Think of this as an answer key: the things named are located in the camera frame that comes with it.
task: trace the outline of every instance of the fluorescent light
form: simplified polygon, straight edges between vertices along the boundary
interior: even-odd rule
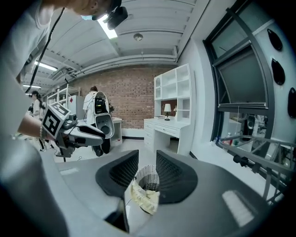
[[[52,66],[50,66],[50,65],[47,65],[47,64],[44,64],[44,63],[40,63],[39,64],[39,66],[40,67],[43,67],[43,68],[46,68],[46,69],[49,69],[49,70],[52,70],[52,71],[57,71],[57,68],[54,68],[54,67],[52,67]]]
[[[41,87],[40,86],[31,86],[32,88],[38,88],[40,89]]]
[[[115,30],[109,30],[107,23],[104,23],[103,21],[106,20],[108,18],[108,15],[105,15],[103,17],[101,17],[98,22],[101,25],[101,27],[103,28],[103,30],[105,31],[106,35],[108,36],[109,39],[113,39],[113,38],[117,38],[117,34],[115,32]]]

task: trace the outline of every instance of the ceiling light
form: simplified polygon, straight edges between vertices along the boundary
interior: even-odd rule
[[[38,88],[40,89],[41,87],[40,86],[31,86],[32,88]]]
[[[144,38],[144,36],[143,36],[142,34],[140,34],[140,33],[136,33],[136,34],[134,35],[134,39],[135,39],[136,41],[141,41],[143,38]]]
[[[115,30],[109,30],[107,23],[104,23],[103,21],[106,20],[108,18],[108,15],[105,15],[103,17],[101,17],[98,22],[101,25],[101,27],[103,28],[103,30],[105,31],[106,35],[108,36],[109,39],[113,39],[113,38],[117,38],[117,34],[115,32]]]
[[[47,65],[47,64],[45,64],[45,63],[40,63],[39,64],[39,66],[40,67],[43,67],[43,68],[46,68],[46,69],[49,69],[49,70],[52,70],[52,71],[57,71],[57,68],[55,68],[55,67],[52,67],[52,66],[50,66],[50,65]]]

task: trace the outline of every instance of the table lamp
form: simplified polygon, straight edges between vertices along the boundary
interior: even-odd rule
[[[165,105],[165,112],[166,112],[166,118],[165,121],[169,121],[170,119],[168,118],[168,113],[171,112],[171,104],[166,104]]]

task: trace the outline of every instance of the black hair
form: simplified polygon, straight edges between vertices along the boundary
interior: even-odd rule
[[[91,91],[96,91],[96,92],[98,92],[98,89],[97,89],[96,86],[93,86],[93,87],[91,88]]]
[[[36,95],[36,97],[37,97],[37,100],[39,100],[39,107],[41,108],[41,109],[45,109],[45,107],[42,105],[42,101],[41,101],[41,95],[39,94],[39,92],[38,91],[33,91],[32,92],[32,96],[33,95]]]

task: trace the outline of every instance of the basket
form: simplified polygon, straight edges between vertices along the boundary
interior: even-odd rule
[[[159,200],[159,177],[155,165],[140,169],[131,186],[131,197],[140,208],[151,215],[157,211]]]

